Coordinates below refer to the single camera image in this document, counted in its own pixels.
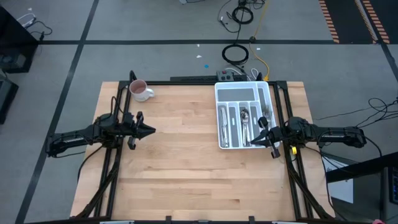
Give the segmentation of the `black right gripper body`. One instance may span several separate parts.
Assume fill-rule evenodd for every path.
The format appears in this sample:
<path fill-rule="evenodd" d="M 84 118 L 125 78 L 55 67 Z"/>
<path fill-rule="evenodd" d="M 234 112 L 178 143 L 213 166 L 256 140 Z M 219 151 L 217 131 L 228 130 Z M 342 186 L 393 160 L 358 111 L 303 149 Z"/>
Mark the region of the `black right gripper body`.
<path fill-rule="evenodd" d="M 280 152 L 276 148 L 275 143 L 279 141 L 283 141 L 287 137 L 287 127 L 286 126 L 276 126 L 274 128 L 268 128 L 268 121 L 265 117 L 260 117 L 258 120 L 258 124 L 262 129 L 267 129 L 268 134 L 266 138 L 271 142 L 271 156 L 273 159 L 280 157 Z"/>

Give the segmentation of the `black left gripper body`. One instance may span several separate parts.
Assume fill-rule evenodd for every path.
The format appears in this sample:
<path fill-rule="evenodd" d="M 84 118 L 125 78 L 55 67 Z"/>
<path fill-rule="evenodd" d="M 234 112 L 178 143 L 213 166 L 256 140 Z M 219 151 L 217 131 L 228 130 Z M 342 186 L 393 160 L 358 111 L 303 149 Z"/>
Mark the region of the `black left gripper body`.
<path fill-rule="evenodd" d="M 123 118 L 123 137 L 128 137 L 127 145 L 130 150 L 136 149 L 136 139 L 141 138 L 141 132 L 138 130 L 143 123 L 144 116 L 141 111 L 138 111 L 136 116 L 127 112 Z"/>

